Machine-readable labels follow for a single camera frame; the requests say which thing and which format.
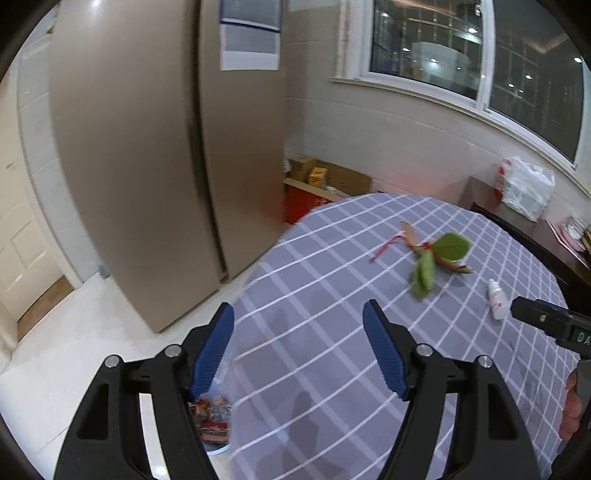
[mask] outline yellow box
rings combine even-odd
[[[314,167],[308,175],[308,185],[312,185],[318,189],[326,187],[326,176],[328,175],[328,168]]]

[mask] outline window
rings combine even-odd
[[[534,0],[497,0],[495,27],[490,107],[574,161],[583,115],[579,52],[557,21]]]
[[[591,73],[536,0],[341,2],[337,77],[465,111],[574,179],[591,163]]]
[[[376,0],[370,71],[430,83],[476,100],[480,9],[476,2],[455,8],[452,3]]]

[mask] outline white floor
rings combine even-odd
[[[66,430],[101,361],[117,353],[126,361],[181,343],[209,322],[222,301],[233,303],[252,268],[223,286],[184,319],[154,334],[112,278],[95,275],[74,291],[18,344],[0,375],[0,411],[31,463],[53,478]],[[166,480],[149,395],[141,396],[148,457],[155,478]],[[229,479],[225,456],[211,457],[220,479]]]

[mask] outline small white bottle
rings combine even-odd
[[[507,295],[499,283],[492,278],[488,281],[488,300],[491,303],[492,316],[495,320],[502,320],[509,315]]]

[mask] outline white door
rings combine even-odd
[[[0,83],[0,303],[14,322],[62,275],[33,217],[23,166],[11,68]]]

